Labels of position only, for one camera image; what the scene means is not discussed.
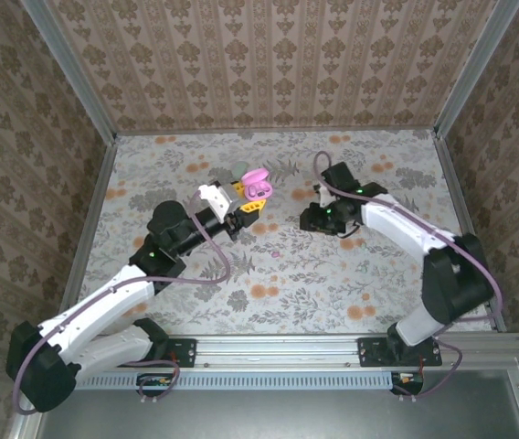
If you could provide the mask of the aluminium frame post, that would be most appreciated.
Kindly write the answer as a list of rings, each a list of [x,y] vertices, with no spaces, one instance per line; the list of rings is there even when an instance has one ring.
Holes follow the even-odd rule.
[[[21,2],[79,98],[101,139],[106,145],[113,145],[116,129],[111,117],[107,114],[104,105],[91,86],[89,77],[84,73],[81,62],[60,29],[47,2],[45,0],[21,0]]]
[[[454,125],[518,9],[519,0],[497,0],[434,124],[438,138],[444,139]]]

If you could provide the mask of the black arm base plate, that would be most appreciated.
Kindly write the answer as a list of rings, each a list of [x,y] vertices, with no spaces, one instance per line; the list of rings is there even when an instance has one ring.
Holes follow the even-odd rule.
[[[442,358],[438,343],[428,338],[410,347],[390,337],[363,337],[357,340],[360,366],[380,367],[438,367]]]
[[[196,340],[193,338],[170,338],[162,343],[154,343],[148,338],[138,339],[137,348],[126,349],[115,367],[126,367],[130,363],[147,361],[173,361],[180,367],[192,368],[196,360]]]

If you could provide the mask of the pink earbuds charging case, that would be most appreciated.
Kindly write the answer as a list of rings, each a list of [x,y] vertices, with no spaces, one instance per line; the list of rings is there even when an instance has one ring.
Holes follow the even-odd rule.
[[[272,195],[273,187],[268,181],[269,174],[270,172],[262,167],[249,171],[241,178],[246,199],[258,201],[267,199]]]

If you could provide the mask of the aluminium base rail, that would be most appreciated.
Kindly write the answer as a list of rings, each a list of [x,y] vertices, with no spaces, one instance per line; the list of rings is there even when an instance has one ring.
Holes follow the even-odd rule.
[[[202,369],[413,369],[415,367],[364,368],[360,366],[357,340],[383,337],[378,334],[315,335],[315,336],[149,336],[138,327],[131,327],[113,336],[93,341],[66,343],[54,337],[55,347],[65,363],[79,364],[86,373],[115,368],[126,349],[137,348],[137,340],[148,338],[162,343],[170,338],[196,340],[196,360],[192,368]],[[443,368],[462,360],[465,369],[507,369],[519,365],[519,336],[503,333],[454,333],[440,342]]]

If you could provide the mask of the aluminium table edge rail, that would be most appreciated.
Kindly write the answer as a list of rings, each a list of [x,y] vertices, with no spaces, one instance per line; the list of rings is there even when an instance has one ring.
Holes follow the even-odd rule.
[[[462,232],[475,233],[471,221],[471,215],[465,203],[461,184],[452,163],[450,152],[444,139],[440,138],[433,130],[430,131],[433,144],[435,145],[438,159],[443,171],[443,175],[448,186],[452,205],[454,207],[457,220]],[[492,329],[498,332],[506,332],[507,327],[503,320],[503,298],[502,295],[495,295],[485,306],[488,311],[486,319],[490,322]]]
[[[106,147],[59,312],[68,310],[76,304],[79,298],[116,154],[117,145],[115,143]]]

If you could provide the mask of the floral table cover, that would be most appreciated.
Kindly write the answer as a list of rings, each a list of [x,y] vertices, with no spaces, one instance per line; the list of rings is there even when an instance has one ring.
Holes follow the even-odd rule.
[[[217,236],[230,263],[225,282],[217,255],[200,246],[185,260],[185,284],[131,309],[109,332],[143,316],[173,335],[383,332],[414,310],[420,266],[391,240],[368,228],[346,239],[300,229],[302,211],[317,199],[314,170],[326,166],[317,157],[322,150],[431,224],[459,231],[428,129],[121,137],[83,294],[110,280],[143,244],[159,203],[186,203],[202,184],[229,182],[238,161],[268,169],[274,193],[235,241]],[[280,257],[271,256],[275,251]]]

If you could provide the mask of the black electronics board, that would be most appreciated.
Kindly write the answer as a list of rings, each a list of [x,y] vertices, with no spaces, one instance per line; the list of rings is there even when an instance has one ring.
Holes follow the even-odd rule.
[[[174,381],[174,372],[138,374],[136,377],[137,392],[144,398],[159,399],[169,388],[173,387]]]
[[[421,393],[424,379],[420,372],[392,372],[390,391],[398,396],[418,395]]]

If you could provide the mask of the grey metal sheet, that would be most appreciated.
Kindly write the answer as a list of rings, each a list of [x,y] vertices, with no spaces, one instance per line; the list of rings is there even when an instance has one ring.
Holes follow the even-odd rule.
[[[388,391],[78,391],[38,439],[519,439],[501,373],[457,372],[426,398]]]

